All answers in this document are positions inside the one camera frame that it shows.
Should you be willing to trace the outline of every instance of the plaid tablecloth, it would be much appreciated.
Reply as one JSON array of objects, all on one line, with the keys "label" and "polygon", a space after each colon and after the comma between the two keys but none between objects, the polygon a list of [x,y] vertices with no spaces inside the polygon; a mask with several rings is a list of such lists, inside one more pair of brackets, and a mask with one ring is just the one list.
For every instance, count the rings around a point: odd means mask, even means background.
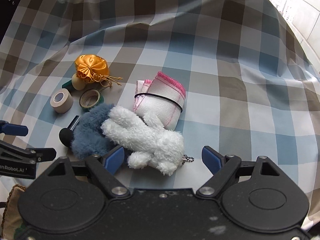
[{"label": "plaid tablecloth", "polygon": [[21,0],[0,45],[0,119],[29,134],[5,141],[67,154],[58,133],[82,114],[80,93],[65,114],[49,101],[81,54],[123,77],[103,91],[107,103],[132,109],[136,81],[160,70],[186,88],[176,130],[195,161],[171,177],[123,168],[126,186],[197,189],[211,177],[205,145],[243,160],[267,155],[308,195],[304,228],[320,220],[319,74],[269,0]]}]

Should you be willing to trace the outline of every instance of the plush ear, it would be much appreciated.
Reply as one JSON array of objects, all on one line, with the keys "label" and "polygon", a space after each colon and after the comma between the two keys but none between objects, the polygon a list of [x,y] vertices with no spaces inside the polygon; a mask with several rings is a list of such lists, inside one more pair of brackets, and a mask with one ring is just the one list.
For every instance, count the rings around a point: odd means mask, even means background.
[{"label": "plush ear", "polygon": [[135,139],[135,135],[132,132],[111,119],[107,119],[102,123],[101,130],[103,135],[107,138],[128,149],[130,149],[130,146]]},{"label": "plush ear", "polygon": [[162,122],[160,121],[158,116],[156,116],[156,114],[154,114],[152,112],[147,112],[143,116],[143,120],[146,122],[147,126],[153,128],[153,129],[163,129],[164,128],[164,125],[162,124]]},{"label": "plush ear", "polygon": [[122,106],[112,108],[109,113],[109,118],[124,128],[146,126],[134,112]]}]

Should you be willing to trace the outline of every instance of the white plush toy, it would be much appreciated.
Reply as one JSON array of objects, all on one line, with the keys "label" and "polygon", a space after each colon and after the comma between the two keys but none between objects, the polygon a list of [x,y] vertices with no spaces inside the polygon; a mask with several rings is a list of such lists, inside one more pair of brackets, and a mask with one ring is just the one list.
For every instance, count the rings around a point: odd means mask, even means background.
[{"label": "white plush toy", "polygon": [[141,169],[149,165],[163,174],[172,175],[182,163],[183,136],[164,129],[155,114],[146,113],[143,120],[130,110],[115,106],[101,129],[106,137],[133,151],[128,158],[130,168]]}]

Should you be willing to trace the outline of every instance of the wooden ball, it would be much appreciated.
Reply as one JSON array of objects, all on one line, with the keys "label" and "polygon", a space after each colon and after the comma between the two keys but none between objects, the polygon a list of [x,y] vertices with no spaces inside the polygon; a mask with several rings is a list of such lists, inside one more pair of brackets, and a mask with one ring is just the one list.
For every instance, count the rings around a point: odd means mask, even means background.
[{"label": "wooden ball", "polygon": [[84,89],[86,83],[81,79],[81,78],[78,78],[76,76],[76,73],[73,74],[72,76],[72,79],[71,79],[71,82],[72,82],[72,86],[76,89],[76,90],[82,90]]}]

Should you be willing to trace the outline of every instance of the folded cloth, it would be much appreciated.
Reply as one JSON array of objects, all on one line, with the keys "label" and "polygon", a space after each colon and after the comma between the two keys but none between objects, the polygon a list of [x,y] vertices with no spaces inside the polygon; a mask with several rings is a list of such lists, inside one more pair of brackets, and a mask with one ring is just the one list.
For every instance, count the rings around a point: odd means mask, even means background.
[{"label": "folded cloth", "polygon": [[[176,102],[181,108],[186,99],[185,88],[173,78],[161,71],[154,80],[138,80],[136,94],[150,93],[169,98]],[[140,117],[146,113],[154,113],[167,130],[174,130],[180,117],[181,109],[170,100],[151,96],[140,95],[135,98],[133,111]]]}]

